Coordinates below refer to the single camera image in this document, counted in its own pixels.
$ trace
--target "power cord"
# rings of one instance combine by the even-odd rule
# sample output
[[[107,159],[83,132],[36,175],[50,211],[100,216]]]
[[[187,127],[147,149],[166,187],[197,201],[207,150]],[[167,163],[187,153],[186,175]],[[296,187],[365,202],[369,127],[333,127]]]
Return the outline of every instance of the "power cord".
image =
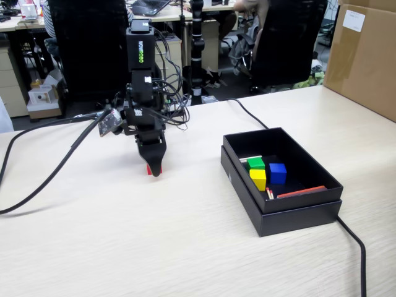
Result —
[[[251,114],[243,105],[242,103],[235,98],[228,98],[227,100],[229,101],[236,101],[242,107],[242,109],[247,112],[248,115],[250,115],[252,118],[254,118],[257,122],[261,124],[264,128],[268,129],[268,127],[259,119],[257,119],[253,114]],[[352,230],[349,229],[347,224],[341,220],[339,216],[337,216],[337,221],[343,226],[343,228],[346,230],[346,232],[349,233],[350,236],[359,244],[360,250],[361,250],[361,266],[360,266],[360,288],[361,288],[361,297],[367,297],[367,288],[366,288],[366,247],[364,246],[364,243],[362,240],[357,237],[357,235],[352,232]]]
[[[4,157],[4,161],[2,163],[2,167],[1,167],[1,171],[0,171],[0,185],[1,185],[1,181],[4,177],[4,173],[6,171],[6,166],[7,166],[7,162],[8,162],[8,158],[11,152],[11,148],[12,145],[14,144],[15,140],[17,140],[19,137],[21,137],[22,135],[39,129],[39,128],[43,128],[43,127],[48,127],[48,126],[52,126],[55,124],[60,124],[60,123],[64,123],[64,122],[81,122],[81,121],[87,121],[89,119],[94,119],[94,121],[87,127],[85,128],[85,130],[83,131],[83,133],[81,133],[81,135],[79,136],[79,138],[77,138],[77,140],[72,144],[70,151],[66,154],[66,156],[63,158],[63,160],[59,163],[59,165],[55,168],[55,170],[50,174],[49,177],[47,177],[47,179],[37,188],[35,189],[29,196],[27,196],[24,200],[22,200],[21,202],[13,205],[12,207],[9,207],[8,209],[4,209],[4,210],[0,210],[0,215],[4,215],[6,213],[9,213],[15,209],[18,209],[19,207],[25,205],[27,202],[29,202],[32,198],[34,198],[39,192],[41,192],[42,189],[45,188],[45,186],[50,183],[50,181],[57,175],[57,173],[62,169],[63,165],[65,165],[65,163],[67,162],[67,160],[70,158],[70,156],[74,153],[74,151],[76,150],[76,148],[81,144],[81,142],[88,136],[88,134],[93,130],[93,128],[95,128],[95,126],[102,120],[104,119],[108,114],[110,113],[110,110],[106,110],[104,111],[99,117],[92,118],[92,117],[88,117],[88,116],[81,116],[78,118],[68,118],[68,119],[60,119],[58,121],[53,121],[47,124],[43,124],[37,127],[33,127],[27,130],[22,131],[21,133],[17,134],[13,139],[11,139],[7,151],[6,151],[6,155]]]

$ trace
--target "green cube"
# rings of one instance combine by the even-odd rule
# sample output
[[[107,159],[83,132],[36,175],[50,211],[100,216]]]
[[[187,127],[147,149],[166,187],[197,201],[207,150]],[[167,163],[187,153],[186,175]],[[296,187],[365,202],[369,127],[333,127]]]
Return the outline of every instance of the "green cube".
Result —
[[[265,170],[265,164],[261,158],[251,158],[247,160],[247,169],[262,169]]]

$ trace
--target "red block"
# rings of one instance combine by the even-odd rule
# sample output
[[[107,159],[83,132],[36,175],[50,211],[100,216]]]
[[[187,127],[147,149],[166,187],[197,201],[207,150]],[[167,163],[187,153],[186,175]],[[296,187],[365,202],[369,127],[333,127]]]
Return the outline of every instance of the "red block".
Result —
[[[153,175],[152,173],[151,173],[151,170],[150,170],[150,167],[147,165],[147,174],[148,175]]]

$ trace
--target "white label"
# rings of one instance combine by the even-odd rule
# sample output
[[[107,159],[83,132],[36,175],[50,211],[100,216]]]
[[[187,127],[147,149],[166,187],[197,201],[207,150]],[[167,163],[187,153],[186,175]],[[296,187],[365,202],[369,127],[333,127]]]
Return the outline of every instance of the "white label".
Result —
[[[143,111],[135,108],[135,116],[143,116]]]
[[[346,11],[344,24],[342,25],[356,32],[361,32],[365,18],[366,16],[364,14],[360,14],[359,12]]]
[[[194,88],[194,89],[192,89],[192,92],[193,92],[194,96],[202,95],[202,89],[200,89],[200,88]]]

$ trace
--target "open box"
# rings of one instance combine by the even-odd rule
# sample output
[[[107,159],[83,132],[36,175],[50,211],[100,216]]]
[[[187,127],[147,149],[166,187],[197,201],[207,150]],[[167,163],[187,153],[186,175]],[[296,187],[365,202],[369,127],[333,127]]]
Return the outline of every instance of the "open box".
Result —
[[[261,155],[267,187],[274,197],[325,186],[326,191],[270,200],[260,192],[240,158]],[[269,163],[284,163],[285,184],[270,184]],[[341,207],[343,186],[282,128],[225,135],[222,165],[260,236],[332,223]]]

